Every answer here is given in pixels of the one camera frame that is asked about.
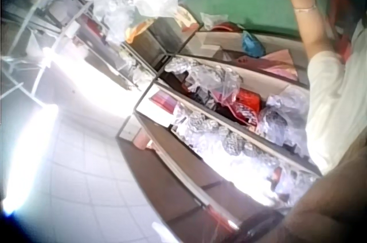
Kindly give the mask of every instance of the white shirt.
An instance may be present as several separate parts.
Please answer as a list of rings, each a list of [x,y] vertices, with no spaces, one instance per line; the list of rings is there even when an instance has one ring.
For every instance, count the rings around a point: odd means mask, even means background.
[[[322,174],[339,163],[367,126],[367,30],[359,28],[345,66],[329,51],[316,54],[309,63],[307,146]]]

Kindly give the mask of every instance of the sleeve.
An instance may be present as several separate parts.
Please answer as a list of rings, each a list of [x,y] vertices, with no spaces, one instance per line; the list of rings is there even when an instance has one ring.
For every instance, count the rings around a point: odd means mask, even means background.
[[[344,79],[340,56],[331,51],[316,54],[310,61],[307,74],[310,80],[310,114],[330,99],[339,98]]]

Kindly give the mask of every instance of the person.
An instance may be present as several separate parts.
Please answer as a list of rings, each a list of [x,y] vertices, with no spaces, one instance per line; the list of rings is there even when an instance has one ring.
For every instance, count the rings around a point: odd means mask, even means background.
[[[291,2],[309,58],[307,145],[323,177],[256,242],[367,242],[367,30],[360,21],[344,65],[316,1]],[[245,234],[224,242],[248,242]]]

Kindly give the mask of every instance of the bracelet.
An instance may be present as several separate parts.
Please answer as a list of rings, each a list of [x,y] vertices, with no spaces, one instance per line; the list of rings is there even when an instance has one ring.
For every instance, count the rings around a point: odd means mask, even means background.
[[[309,12],[309,11],[315,10],[316,8],[317,8],[316,2],[314,2],[314,4],[310,8],[293,8],[293,9],[294,9],[294,12],[302,13],[302,12]]]

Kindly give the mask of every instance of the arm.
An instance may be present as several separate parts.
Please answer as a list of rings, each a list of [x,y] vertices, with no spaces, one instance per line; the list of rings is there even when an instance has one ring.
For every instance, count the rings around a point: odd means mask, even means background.
[[[295,9],[309,9],[315,0],[291,0]],[[309,60],[321,51],[333,51],[326,35],[325,23],[319,10],[295,11],[300,36]]]

